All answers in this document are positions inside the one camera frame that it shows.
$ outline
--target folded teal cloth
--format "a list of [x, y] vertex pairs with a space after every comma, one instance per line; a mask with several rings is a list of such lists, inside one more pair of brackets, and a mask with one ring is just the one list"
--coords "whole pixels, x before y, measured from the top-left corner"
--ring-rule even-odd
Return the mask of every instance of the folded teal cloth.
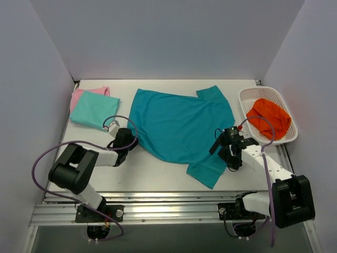
[[[103, 122], [116, 114], [119, 102], [120, 99], [117, 98], [84, 91], [70, 114], [70, 119], [72, 122], [106, 131], [103, 129]], [[105, 124], [109, 125], [113, 120], [109, 119]]]

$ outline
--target metal frame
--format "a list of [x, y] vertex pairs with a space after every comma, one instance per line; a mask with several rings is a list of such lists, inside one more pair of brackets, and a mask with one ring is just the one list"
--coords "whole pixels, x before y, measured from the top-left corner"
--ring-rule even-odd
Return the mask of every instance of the metal frame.
[[[284, 145], [276, 147], [282, 167], [294, 173]], [[99, 192], [108, 203], [124, 205], [122, 225], [219, 223], [217, 204], [233, 202], [238, 191], [207, 192]], [[46, 194], [44, 201], [36, 205], [32, 214], [22, 253], [33, 249], [39, 226], [87, 226], [75, 223], [75, 204], [67, 199]], [[304, 222], [313, 252], [322, 252], [313, 221]]]

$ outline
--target white table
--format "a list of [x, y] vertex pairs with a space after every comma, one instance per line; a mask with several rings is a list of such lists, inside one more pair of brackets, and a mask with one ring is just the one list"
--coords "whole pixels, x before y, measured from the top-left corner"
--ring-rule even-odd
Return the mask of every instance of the white table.
[[[241, 89], [256, 86], [254, 80], [83, 80], [81, 89], [110, 87], [110, 94], [120, 98], [119, 115], [129, 116], [131, 104], [137, 89], [196, 96], [195, 91], [217, 85], [228, 99], [238, 125], [244, 119], [238, 93]], [[127, 121], [118, 119], [122, 127]], [[63, 141], [85, 140], [98, 145], [107, 145], [111, 137], [99, 130], [68, 122]], [[276, 148], [266, 152], [279, 162]], [[187, 164], [163, 162], [137, 146], [119, 167], [96, 167], [90, 179], [91, 185], [99, 192], [210, 192], [210, 191], [261, 191], [267, 190], [265, 178], [254, 172], [247, 164], [239, 171], [228, 169], [221, 175], [213, 190], [186, 174]], [[63, 192], [51, 183], [49, 189]]]

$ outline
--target white wall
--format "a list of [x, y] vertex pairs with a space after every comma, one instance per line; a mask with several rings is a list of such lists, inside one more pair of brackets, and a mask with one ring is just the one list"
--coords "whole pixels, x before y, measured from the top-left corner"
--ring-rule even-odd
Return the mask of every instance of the white wall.
[[264, 81], [285, 98], [299, 128], [287, 145], [310, 181], [325, 252], [337, 249], [337, 1], [306, 0]]
[[31, 0], [75, 79], [261, 79], [304, 0]]
[[[60, 140], [74, 83], [28, 0], [1, 2], [0, 33], [0, 251], [12, 253], [42, 197], [32, 164]], [[54, 155], [38, 167], [43, 184]]]

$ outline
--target cable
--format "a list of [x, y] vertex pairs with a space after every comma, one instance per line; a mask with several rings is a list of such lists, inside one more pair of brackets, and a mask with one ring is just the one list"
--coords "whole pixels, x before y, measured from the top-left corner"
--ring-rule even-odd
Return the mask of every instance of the cable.
[[[117, 150], [127, 149], [127, 148], [131, 147], [131, 146], [137, 141], [137, 138], [138, 138], [138, 129], [137, 129], [136, 124], [135, 124], [132, 120], [130, 120], [129, 118], [127, 118], [127, 117], [125, 117], [125, 116], [114, 115], [114, 116], [111, 116], [111, 117], [107, 118], [107, 119], [103, 122], [103, 127], [106, 127], [106, 126], [104, 125], [105, 122], [106, 122], [108, 119], [111, 119], [111, 118], [124, 118], [124, 119], [128, 120], [128, 121], [133, 125], [133, 127], [135, 128], [135, 138], [134, 138], [134, 140], [133, 140], [129, 145], [127, 145], [127, 146], [125, 146], [125, 147], [121, 147], [121, 148], [108, 148], [108, 150], [110, 150], [110, 151], [117, 151]], [[100, 212], [100, 211], [98, 211], [98, 210], [96, 210], [96, 209], [94, 209], [94, 208], [88, 206], [88, 205], [85, 204], [85, 203], [82, 203], [82, 202], [81, 202], [80, 200], [78, 200], [78, 199], [75, 199], [75, 198], [73, 198], [73, 197], [69, 197], [69, 196], [66, 196], [66, 195], [63, 195], [63, 194], [59, 194], [59, 193], [57, 193], [57, 192], [49, 191], [48, 189], [44, 188], [42, 185], [40, 185], [40, 184], [37, 182], [36, 176], [35, 176], [35, 169], [36, 169], [37, 163], [41, 160], [41, 158], [44, 157], [44, 156], [45, 156], [46, 154], [48, 154], [49, 152], [51, 152], [52, 150], [57, 149], [57, 148], [59, 148], [59, 147], [61, 147], [61, 146], [67, 145], [67, 144], [71, 144], [71, 143], [83, 143], [83, 144], [87, 144], [87, 145], [93, 146], [93, 147], [95, 147], [95, 148], [99, 148], [99, 149], [103, 149], [103, 150], [106, 150], [106, 149], [107, 149], [106, 147], [101, 147], [101, 146], [99, 146], [99, 145], [90, 143], [90, 142], [88, 142], [88, 141], [67, 141], [67, 142], [60, 143], [60, 144], [58, 144], [58, 145], [56, 145], [56, 146], [54, 146], [54, 147], [52, 147], [52, 148], [46, 150], [45, 152], [43, 152], [43, 153], [42, 153], [42, 154], [35, 160], [35, 162], [34, 162], [34, 164], [33, 164], [33, 166], [32, 166], [32, 179], [33, 179], [33, 182], [35, 183], [35, 185], [36, 185], [39, 189], [41, 189], [41, 190], [44, 191], [45, 193], [49, 193], [49, 194], [51, 194], [51, 195], [54, 195], [54, 196], [57, 196], [57, 197], [60, 197], [60, 198], [70, 199], [70, 200], [73, 200], [73, 201], [75, 201], [75, 202], [77, 202], [77, 203], [79, 203], [79, 204], [84, 205], [87, 209], [89, 209], [89, 210], [91, 210], [91, 211], [93, 211], [93, 212], [95, 212], [95, 213], [97, 213], [97, 214], [103, 216], [104, 218], [108, 219], [109, 221], [115, 223], [115, 224], [119, 227], [119, 229], [121, 230], [121, 232], [120, 232], [118, 235], [112, 236], [112, 237], [109, 237], [109, 238], [100, 239], [100, 241], [103, 241], [103, 240], [111, 240], [111, 239], [114, 239], [114, 238], [117, 238], [117, 237], [120, 237], [120, 236], [124, 235], [123, 227], [122, 227], [117, 221], [115, 221], [113, 218], [111, 218], [111, 217], [109, 217], [108, 215], [106, 215], [106, 214], [104, 214], [104, 213], [102, 213], [102, 212]]]
[[239, 237], [238, 235], [232, 235], [231, 233], [229, 233], [228, 228], [227, 228], [227, 224], [226, 224], [225, 214], [223, 214], [223, 221], [224, 221], [225, 230], [226, 230], [227, 234], [228, 234], [230, 237], [233, 237], [233, 238]]
[[271, 210], [271, 218], [272, 218], [272, 225], [271, 225], [271, 229], [270, 229], [270, 237], [271, 237], [271, 242], [270, 242], [270, 247], [274, 247], [274, 243], [275, 243], [275, 231], [276, 231], [276, 224], [275, 224], [275, 208], [274, 208], [274, 201], [273, 201], [273, 193], [272, 193], [272, 185], [271, 185], [271, 181], [270, 181], [270, 176], [269, 176], [269, 172], [268, 172], [268, 164], [267, 164], [267, 158], [264, 154], [264, 149], [266, 147], [268, 147], [269, 145], [271, 145], [273, 143], [273, 141], [275, 140], [275, 130], [273, 125], [264, 117], [261, 116], [251, 116], [249, 118], [246, 118], [244, 121], [242, 121], [242, 123], [240, 124], [240, 126], [242, 127], [242, 124], [244, 122], [246, 122], [249, 119], [262, 119], [265, 122], [268, 123], [268, 125], [271, 127], [272, 132], [273, 132], [273, 138], [271, 139], [271, 141], [269, 143], [266, 143], [264, 145], [262, 145], [261, 147], [261, 152], [262, 152], [262, 158], [263, 158], [263, 163], [264, 163], [264, 170], [265, 170], [265, 175], [267, 177], [267, 185], [268, 185], [268, 193], [269, 193], [269, 202], [270, 202], [270, 210]]

